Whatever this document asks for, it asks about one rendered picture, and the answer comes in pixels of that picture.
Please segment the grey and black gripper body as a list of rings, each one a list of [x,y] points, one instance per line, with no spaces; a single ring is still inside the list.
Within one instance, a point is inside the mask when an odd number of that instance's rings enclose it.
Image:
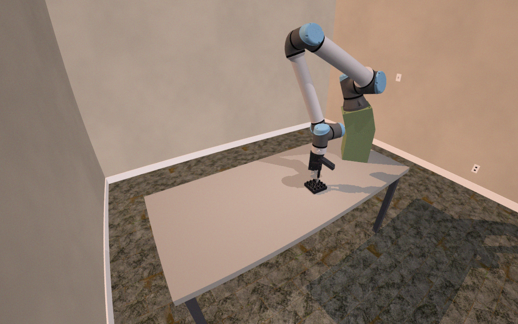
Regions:
[[[310,162],[308,165],[308,170],[317,171],[317,170],[319,170],[319,167],[321,167],[321,170],[322,170],[322,163],[318,161],[320,156],[322,157],[322,156],[324,156],[324,154],[318,155],[318,154],[311,153],[311,151],[310,151]]]

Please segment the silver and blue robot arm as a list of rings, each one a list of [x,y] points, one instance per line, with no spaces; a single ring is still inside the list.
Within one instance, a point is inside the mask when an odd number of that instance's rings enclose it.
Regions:
[[[368,106],[363,94],[381,94],[386,89],[386,74],[364,67],[350,54],[324,35],[322,27],[315,23],[304,24],[286,37],[285,54],[290,60],[304,102],[310,116],[313,134],[311,152],[326,153],[328,141],[343,137],[342,123],[325,123],[310,71],[305,61],[305,49],[318,55],[344,74],[339,77],[343,91],[343,110],[353,112]],[[345,107],[345,108],[344,108]]]

